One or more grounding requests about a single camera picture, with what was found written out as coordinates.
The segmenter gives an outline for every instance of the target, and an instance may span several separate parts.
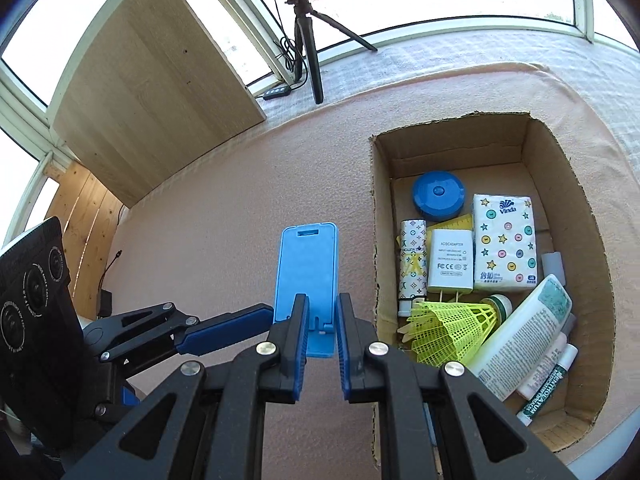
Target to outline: tripod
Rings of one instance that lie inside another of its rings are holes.
[[[302,46],[305,46],[306,61],[308,62],[309,75],[311,76],[311,88],[314,91],[314,99],[316,104],[320,104],[324,101],[324,92],[322,92],[322,78],[320,75],[320,65],[318,63],[318,51],[316,50],[316,40],[314,39],[314,28],[311,21],[311,17],[315,16],[319,20],[328,23],[333,28],[336,28],[341,33],[345,34],[353,41],[357,41],[367,50],[377,52],[378,50],[358,36],[352,30],[346,28],[343,24],[336,22],[331,16],[327,16],[322,12],[313,10],[309,0],[287,0],[289,5],[293,5],[293,10],[296,13],[296,25],[295,28],[295,64],[294,64],[294,77],[295,81],[300,81],[302,78]]]

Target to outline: shuttlecock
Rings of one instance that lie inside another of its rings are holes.
[[[414,303],[405,340],[419,363],[439,367],[448,361],[466,365],[478,349],[512,312],[511,301],[494,294],[482,303]]]

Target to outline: metal screw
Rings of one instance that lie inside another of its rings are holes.
[[[183,375],[196,375],[200,371],[200,363],[197,361],[187,361],[182,363],[180,371]]]
[[[255,351],[260,355],[271,355],[275,353],[276,345],[271,341],[264,341],[262,343],[258,343],[258,346],[255,347]]]
[[[376,341],[369,345],[369,352],[373,355],[386,355],[386,353],[389,352],[389,347],[383,342]]]
[[[450,376],[460,377],[460,375],[465,373],[465,366],[458,361],[449,361],[444,365],[444,371]]]

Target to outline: round blue object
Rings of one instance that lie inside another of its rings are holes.
[[[465,187],[447,171],[430,171],[414,183],[414,203],[427,220],[455,218],[465,203]]]

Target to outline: blue plastic piece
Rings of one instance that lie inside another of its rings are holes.
[[[135,406],[140,403],[140,399],[136,397],[131,390],[128,388],[122,387],[122,403],[125,406]]]
[[[204,355],[266,332],[273,321],[270,308],[261,308],[235,319],[223,321],[187,334],[176,345],[180,354]]]
[[[291,315],[296,294],[309,297],[308,357],[334,355],[334,304],[338,294],[338,228],[326,222],[282,232],[274,321]]]
[[[351,362],[349,349],[347,348],[347,339],[345,337],[344,315],[342,314],[342,306],[340,304],[338,304],[335,309],[335,338],[338,340],[338,360],[340,361],[342,393],[344,394],[344,400],[349,400],[349,397],[351,397]]]
[[[414,203],[431,222],[455,218],[465,203],[465,186],[447,171],[430,171],[414,182]]]
[[[298,346],[296,351],[296,371],[293,375],[293,397],[294,400],[300,400],[300,392],[302,391],[302,381],[305,378],[305,365],[306,365],[306,346],[309,341],[309,300],[305,301],[305,309],[302,314],[301,326],[304,330],[300,331],[298,336]]]

